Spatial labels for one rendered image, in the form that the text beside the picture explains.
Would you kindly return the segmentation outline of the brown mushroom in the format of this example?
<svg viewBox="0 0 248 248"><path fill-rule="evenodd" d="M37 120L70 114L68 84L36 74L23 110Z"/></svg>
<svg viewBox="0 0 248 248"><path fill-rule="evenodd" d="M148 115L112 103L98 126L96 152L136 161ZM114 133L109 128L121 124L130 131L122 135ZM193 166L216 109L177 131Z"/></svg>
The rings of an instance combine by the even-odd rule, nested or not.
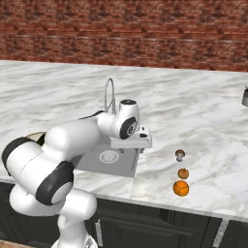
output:
<svg viewBox="0 0 248 248"><path fill-rule="evenodd" d="M177 149L175 151L175 157L177 162L181 162L182 159L185 157L185 152L182 149Z"/></svg>

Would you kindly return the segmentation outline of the grey steel sink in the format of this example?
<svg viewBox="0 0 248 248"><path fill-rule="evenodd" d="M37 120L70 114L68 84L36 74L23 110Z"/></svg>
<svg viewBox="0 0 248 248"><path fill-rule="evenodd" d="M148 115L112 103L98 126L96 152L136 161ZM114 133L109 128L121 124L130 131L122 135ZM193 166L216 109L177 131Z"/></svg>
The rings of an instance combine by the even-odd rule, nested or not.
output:
<svg viewBox="0 0 248 248"><path fill-rule="evenodd" d="M75 157L72 163L77 170L133 177L140 151L137 148L119 149L110 147L110 138L101 136L99 143L88 153Z"/></svg>

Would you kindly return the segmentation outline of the tan bowl with dark inside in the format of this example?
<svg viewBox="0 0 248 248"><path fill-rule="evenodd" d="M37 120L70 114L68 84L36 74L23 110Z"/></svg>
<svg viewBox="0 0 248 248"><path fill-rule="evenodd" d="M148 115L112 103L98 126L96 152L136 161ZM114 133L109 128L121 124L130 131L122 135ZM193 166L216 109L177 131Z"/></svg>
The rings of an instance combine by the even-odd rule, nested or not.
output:
<svg viewBox="0 0 248 248"><path fill-rule="evenodd" d="M32 133L27 136L29 139L35 141L39 145L45 143L46 132Z"/></svg>

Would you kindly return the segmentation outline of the dark cupboard door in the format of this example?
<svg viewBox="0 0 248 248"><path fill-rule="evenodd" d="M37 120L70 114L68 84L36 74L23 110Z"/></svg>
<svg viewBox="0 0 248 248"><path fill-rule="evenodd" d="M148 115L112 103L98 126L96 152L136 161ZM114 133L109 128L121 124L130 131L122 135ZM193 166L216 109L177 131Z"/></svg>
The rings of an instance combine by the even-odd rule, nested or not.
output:
<svg viewBox="0 0 248 248"><path fill-rule="evenodd" d="M230 221L221 245L222 248L248 248L248 223Z"/></svg>
<svg viewBox="0 0 248 248"><path fill-rule="evenodd" d="M104 248L212 248L221 219L98 199Z"/></svg>
<svg viewBox="0 0 248 248"><path fill-rule="evenodd" d="M0 182L0 239L37 248L50 248L59 237L58 216L30 217L10 206L13 184Z"/></svg>

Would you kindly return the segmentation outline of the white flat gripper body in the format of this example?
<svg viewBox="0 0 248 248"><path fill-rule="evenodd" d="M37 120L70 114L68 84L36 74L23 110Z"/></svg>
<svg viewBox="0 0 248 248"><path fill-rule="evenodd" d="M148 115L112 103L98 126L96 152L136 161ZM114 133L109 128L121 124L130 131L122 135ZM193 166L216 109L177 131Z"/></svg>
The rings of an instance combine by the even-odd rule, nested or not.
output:
<svg viewBox="0 0 248 248"><path fill-rule="evenodd" d="M152 137L149 135L136 135L127 139L110 139L110 146L116 149L151 148Z"/></svg>

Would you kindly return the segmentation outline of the dark grey pot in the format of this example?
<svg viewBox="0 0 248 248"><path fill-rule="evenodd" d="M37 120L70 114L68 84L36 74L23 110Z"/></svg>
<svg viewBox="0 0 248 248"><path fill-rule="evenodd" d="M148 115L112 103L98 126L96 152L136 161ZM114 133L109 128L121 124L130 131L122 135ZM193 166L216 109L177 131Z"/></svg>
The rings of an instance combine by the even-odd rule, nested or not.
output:
<svg viewBox="0 0 248 248"><path fill-rule="evenodd" d="M241 104L248 108L248 85L245 85Z"/></svg>

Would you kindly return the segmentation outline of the small orange round fruit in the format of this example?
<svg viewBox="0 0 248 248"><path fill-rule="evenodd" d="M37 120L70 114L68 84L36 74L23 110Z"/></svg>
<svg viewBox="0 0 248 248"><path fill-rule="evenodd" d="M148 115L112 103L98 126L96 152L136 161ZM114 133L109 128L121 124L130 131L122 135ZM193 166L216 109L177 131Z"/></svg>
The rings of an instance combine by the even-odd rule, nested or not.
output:
<svg viewBox="0 0 248 248"><path fill-rule="evenodd" d="M180 169L177 174L181 179L187 179L189 177L189 171L186 168Z"/></svg>

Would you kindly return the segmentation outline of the large orange fruit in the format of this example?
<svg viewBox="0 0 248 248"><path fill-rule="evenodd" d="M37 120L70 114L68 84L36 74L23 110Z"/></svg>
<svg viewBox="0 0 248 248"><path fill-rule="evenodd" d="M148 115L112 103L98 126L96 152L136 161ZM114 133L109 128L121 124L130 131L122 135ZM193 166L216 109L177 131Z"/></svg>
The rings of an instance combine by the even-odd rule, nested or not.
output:
<svg viewBox="0 0 248 248"><path fill-rule="evenodd" d="M189 185L183 180L177 180L172 187L174 193L179 197L185 197L189 193Z"/></svg>

